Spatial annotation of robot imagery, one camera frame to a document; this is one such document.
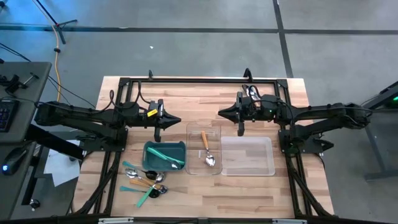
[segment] floor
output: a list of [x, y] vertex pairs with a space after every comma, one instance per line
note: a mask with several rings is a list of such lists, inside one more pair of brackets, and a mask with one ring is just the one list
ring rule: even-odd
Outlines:
[[[367, 30], [398, 29], [395, 0], [279, 0], [279, 23], [273, 0], [42, 2], [58, 22], [78, 19], [78, 26], [265, 30], [256, 34], [65, 32], [67, 44], [60, 46], [58, 66], [62, 85], [94, 104], [103, 76], [147, 75], [149, 69], [154, 75], [240, 77], [249, 67], [255, 77], [293, 75], [305, 79], [312, 105], [362, 103], [398, 77], [397, 35], [366, 34], [371, 33]], [[3, 23], [45, 25], [47, 21], [32, 1], [8, 0], [7, 8], [0, 11], [0, 25]], [[289, 30], [365, 30], [365, 34], [265, 33], [282, 26]], [[0, 42], [31, 60], [54, 60], [52, 32], [0, 30]], [[0, 58], [22, 60], [4, 50]], [[55, 100], [56, 93], [47, 85], [41, 100]], [[87, 106], [71, 95], [67, 98], [74, 105]], [[324, 156], [335, 213], [397, 223], [398, 178], [375, 182], [363, 178], [365, 173], [378, 171], [365, 131], [341, 129], [325, 137], [335, 143]]]

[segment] yellow label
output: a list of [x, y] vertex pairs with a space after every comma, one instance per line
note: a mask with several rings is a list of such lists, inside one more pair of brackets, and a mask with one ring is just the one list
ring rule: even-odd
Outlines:
[[154, 114], [157, 114], [157, 109], [151, 110], [150, 112], [147, 113], [147, 116], [150, 117]]

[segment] wooden tabletop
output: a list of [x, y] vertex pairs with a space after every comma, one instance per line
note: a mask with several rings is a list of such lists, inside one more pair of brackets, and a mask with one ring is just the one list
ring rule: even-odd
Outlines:
[[[109, 91], [118, 90], [120, 77], [104, 77], [97, 108], [109, 102]], [[294, 106], [308, 106], [304, 80], [287, 79], [290, 99]], [[274, 94], [272, 85], [256, 85], [260, 94]], [[178, 116], [182, 122], [161, 131], [162, 142], [179, 142], [187, 138], [187, 124], [192, 121], [209, 121], [221, 125], [221, 136], [237, 136], [237, 127], [217, 115], [218, 110], [230, 107], [236, 100], [241, 85], [229, 83], [143, 83], [142, 95], [146, 100], [164, 99], [168, 113]], [[132, 100], [137, 86], [134, 85]], [[140, 99], [140, 106], [147, 105]], [[142, 149], [147, 141], [154, 141], [153, 128], [129, 128], [125, 152], [122, 154], [116, 182], [112, 216], [131, 217], [219, 217], [219, 218], [292, 218], [292, 199], [285, 158], [277, 139], [279, 126], [262, 121], [245, 122], [245, 137], [261, 136], [272, 140], [275, 175], [267, 177], [231, 177], [222, 174], [212, 176], [190, 175], [184, 170], [168, 172], [162, 183], [169, 188], [159, 198], [148, 198], [141, 208], [136, 203], [142, 193], [120, 192], [121, 185], [135, 189], [145, 188], [131, 185], [124, 175], [122, 161], [141, 166]], [[79, 209], [98, 185], [103, 163], [103, 152], [94, 152], [85, 159], [78, 179], [74, 206]], [[303, 154], [303, 164], [308, 188], [324, 208], [333, 213], [325, 171], [319, 158]], [[302, 211], [302, 194], [298, 190]], [[104, 191], [104, 208], [108, 187]]]

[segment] clear plastic container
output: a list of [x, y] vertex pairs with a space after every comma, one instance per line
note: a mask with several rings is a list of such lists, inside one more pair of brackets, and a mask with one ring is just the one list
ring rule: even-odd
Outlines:
[[275, 174], [269, 137], [222, 137], [223, 175], [269, 176]]
[[[207, 165], [206, 147], [201, 132], [206, 133], [209, 151], [215, 158], [213, 167]], [[221, 126], [211, 121], [191, 122], [187, 125], [187, 173], [191, 175], [217, 175], [223, 170], [221, 160]]]

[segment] keyboard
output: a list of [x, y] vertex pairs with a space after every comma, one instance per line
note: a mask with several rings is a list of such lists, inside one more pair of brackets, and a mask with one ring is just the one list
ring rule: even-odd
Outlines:
[[2, 100], [0, 101], [0, 133], [8, 132], [12, 119], [18, 109], [19, 101]]

